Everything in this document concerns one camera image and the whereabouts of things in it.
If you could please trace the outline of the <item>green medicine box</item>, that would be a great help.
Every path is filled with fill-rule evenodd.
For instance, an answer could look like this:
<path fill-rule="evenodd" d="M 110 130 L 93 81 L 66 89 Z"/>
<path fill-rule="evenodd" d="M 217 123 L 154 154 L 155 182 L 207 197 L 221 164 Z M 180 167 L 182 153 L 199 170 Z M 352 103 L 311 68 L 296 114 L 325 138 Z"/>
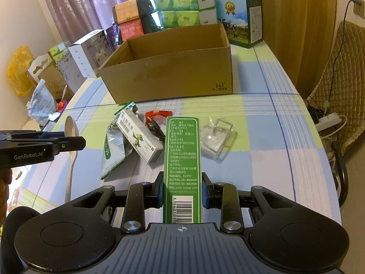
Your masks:
<path fill-rule="evenodd" d="M 163 222 L 201 223 L 201 140 L 197 118 L 167 118 L 163 183 Z"/>

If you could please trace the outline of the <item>white ointment box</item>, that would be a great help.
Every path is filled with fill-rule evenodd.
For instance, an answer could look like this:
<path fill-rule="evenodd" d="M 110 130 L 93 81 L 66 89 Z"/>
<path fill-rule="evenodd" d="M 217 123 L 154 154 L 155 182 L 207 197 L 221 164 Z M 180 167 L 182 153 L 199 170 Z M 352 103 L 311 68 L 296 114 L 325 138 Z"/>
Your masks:
<path fill-rule="evenodd" d="M 117 126 L 138 155 L 147 163 L 155 163 L 163 152 L 163 144 L 130 109 L 123 109 Z"/>

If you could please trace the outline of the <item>silver green foil pouch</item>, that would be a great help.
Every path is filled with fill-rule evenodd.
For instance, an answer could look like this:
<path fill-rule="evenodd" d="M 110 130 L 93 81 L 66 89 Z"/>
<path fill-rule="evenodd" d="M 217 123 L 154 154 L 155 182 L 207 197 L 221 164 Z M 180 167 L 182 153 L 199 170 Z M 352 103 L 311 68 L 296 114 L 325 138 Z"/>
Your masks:
<path fill-rule="evenodd" d="M 117 126 L 117 120 L 123 109 L 131 109 L 138 116 L 138 108 L 133 101 L 130 101 L 115 113 L 115 118 L 107 127 L 104 138 L 101 180 L 104 180 L 115 168 L 122 164 L 126 156 L 129 156 L 133 150 L 132 145 Z"/>

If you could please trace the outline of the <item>silver printed bag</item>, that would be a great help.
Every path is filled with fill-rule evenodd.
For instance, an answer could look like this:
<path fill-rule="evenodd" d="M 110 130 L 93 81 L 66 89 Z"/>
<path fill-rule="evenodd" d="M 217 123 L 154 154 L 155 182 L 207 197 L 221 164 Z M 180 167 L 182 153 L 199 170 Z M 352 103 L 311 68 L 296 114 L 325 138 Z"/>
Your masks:
<path fill-rule="evenodd" d="M 29 118 L 36 121 L 40 127 L 44 127 L 49 116 L 57 112 L 57 103 L 46 87 L 44 79 L 38 82 L 26 107 Z"/>

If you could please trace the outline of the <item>clear plastic box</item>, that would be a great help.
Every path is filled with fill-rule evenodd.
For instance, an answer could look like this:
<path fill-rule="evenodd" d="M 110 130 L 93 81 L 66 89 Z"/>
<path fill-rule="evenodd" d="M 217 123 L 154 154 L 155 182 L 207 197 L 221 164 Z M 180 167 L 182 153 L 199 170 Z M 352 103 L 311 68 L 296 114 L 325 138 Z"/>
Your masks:
<path fill-rule="evenodd" d="M 230 151 L 235 138 L 233 123 L 224 118 L 213 119 L 201 127 L 201 151 L 204 156 L 215 161 L 221 161 L 223 152 Z"/>

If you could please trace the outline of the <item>plaid tablecloth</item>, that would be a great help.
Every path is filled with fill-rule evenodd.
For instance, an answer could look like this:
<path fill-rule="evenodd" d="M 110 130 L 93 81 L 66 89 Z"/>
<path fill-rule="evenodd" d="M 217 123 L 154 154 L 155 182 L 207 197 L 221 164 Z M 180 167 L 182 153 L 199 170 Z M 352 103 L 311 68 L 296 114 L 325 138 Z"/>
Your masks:
<path fill-rule="evenodd" d="M 286 72 L 266 43 L 250 49 L 233 46 L 231 54 L 233 94 L 139 103 L 139 117 L 148 111 L 170 111 L 197 118 L 202 133 L 212 133 L 209 147 L 221 148 L 218 156 L 202 153 L 201 169 L 212 182 L 228 182 L 239 190 L 264 186 L 340 221 L 321 138 Z M 9 209 L 49 211 L 64 203 L 67 185 L 76 198 L 105 184 L 125 190 L 154 181 L 164 169 L 163 160 L 147 164 L 137 153 L 101 176 L 104 138 L 118 110 L 101 79 L 86 80 L 64 112 L 77 123 L 86 147 L 74 162 L 61 153 L 52 162 L 15 169 Z"/>

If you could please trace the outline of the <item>brown hanging cardboard package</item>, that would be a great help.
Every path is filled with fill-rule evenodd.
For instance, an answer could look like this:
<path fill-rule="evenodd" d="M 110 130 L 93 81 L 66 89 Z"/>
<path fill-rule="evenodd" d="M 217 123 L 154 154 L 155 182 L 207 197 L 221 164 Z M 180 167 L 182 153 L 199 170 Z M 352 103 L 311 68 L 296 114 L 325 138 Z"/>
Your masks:
<path fill-rule="evenodd" d="M 35 83 L 38 83 L 41 79 L 43 79 L 45 81 L 46 88 L 50 91 L 56 101 L 63 98 L 70 101 L 74 96 L 70 87 L 66 83 L 65 78 L 58 71 L 55 62 L 48 53 L 38 56 L 33 60 L 27 70 L 27 75 Z"/>

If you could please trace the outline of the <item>red snack packet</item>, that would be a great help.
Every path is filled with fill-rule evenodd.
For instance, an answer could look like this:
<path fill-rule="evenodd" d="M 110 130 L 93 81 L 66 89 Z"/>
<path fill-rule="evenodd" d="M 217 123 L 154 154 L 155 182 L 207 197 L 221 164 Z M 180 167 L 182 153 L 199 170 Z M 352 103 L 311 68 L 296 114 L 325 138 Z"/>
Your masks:
<path fill-rule="evenodd" d="M 153 110 L 153 111 L 147 111 L 145 113 L 145 125 L 147 125 L 150 120 L 153 120 L 157 116 L 162 116 L 164 118 L 173 116 L 173 112 L 169 110 Z"/>

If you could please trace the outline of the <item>yellow plastic bag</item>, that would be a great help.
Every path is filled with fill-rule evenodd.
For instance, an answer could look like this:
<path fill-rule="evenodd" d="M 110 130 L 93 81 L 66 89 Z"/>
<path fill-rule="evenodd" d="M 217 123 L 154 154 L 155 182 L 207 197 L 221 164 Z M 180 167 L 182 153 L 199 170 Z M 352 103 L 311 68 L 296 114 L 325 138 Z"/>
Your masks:
<path fill-rule="evenodd" d="M 18 97 L 26 97 L 35 88 L 36 82 L 28 75 L 34 57 L 28 46 L 20 46 L 12 55 L 7 72 L 7 81 Z"/>

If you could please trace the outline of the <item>white appliance box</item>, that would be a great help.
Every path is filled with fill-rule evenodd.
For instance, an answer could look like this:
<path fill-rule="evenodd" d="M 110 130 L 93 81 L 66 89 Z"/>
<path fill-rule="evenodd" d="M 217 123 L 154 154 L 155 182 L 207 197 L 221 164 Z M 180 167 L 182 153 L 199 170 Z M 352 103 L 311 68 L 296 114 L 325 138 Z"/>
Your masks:
<path fill-rule="evenodd" d="M 113 53 L 103 29 L 87 33 L 74 42 L 69 51 L 85 78 L 97 78 L 100 66 Z"/>

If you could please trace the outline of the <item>large cardboard box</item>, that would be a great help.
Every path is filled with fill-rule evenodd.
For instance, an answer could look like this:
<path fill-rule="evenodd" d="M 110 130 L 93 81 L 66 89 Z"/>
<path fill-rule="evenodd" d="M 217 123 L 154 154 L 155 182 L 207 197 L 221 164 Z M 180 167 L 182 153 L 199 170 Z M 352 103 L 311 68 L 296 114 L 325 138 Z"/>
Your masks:
<path fill-rule="evenodd" d="M 117 104 L 233 92 L 231 48 L 222 24 L 128 39 L 98 73 Z"/>

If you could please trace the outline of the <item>white power strip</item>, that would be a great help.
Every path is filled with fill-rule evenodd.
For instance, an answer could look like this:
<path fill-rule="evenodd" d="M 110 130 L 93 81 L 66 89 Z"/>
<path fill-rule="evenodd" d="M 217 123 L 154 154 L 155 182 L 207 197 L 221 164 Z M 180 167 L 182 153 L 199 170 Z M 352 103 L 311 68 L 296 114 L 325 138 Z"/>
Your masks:
<path fill-rule="evenodd" d="M 319 119 L 319 122 L 315 125 L 318 132 L 324 131 L 330 127 L 341 123 L 341 118 L 337 113 L 328 114 Z"/>

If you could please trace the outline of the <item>wicker chair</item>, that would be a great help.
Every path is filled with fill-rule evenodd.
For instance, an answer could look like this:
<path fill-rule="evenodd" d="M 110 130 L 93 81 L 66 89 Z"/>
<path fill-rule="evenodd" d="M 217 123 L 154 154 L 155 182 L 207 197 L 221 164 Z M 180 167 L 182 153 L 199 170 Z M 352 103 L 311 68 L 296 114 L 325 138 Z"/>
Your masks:
<path fill-rule="evenodd" d="M 340 23 L 321 79 L 308 101 L 340 118 L 338 126 L 321 131 L 320 136 L 342 206 L 349 191 L 344 154 L 364 132 L 364 27 Z"/>

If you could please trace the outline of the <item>green tissue pack stack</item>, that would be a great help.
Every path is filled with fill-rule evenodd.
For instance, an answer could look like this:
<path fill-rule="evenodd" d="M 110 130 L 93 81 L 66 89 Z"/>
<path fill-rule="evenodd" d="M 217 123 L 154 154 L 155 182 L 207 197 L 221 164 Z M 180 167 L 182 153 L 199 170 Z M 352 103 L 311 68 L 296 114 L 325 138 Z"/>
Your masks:
<path fill-rule="evenodd" d="M 163 28 L 216 24 L 215 0 L 154 0 Z"/>

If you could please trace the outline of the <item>wall socket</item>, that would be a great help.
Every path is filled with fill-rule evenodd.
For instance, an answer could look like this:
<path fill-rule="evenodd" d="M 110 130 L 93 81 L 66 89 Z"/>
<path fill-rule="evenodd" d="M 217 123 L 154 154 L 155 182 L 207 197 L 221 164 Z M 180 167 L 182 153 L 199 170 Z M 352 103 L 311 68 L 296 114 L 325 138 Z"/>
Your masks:
<path fill-rule="evenodd" d="M 363 0 L 352 0 L 353 5 L 353 13 L 360 18 L 365 18 L 365 7 Z"/>

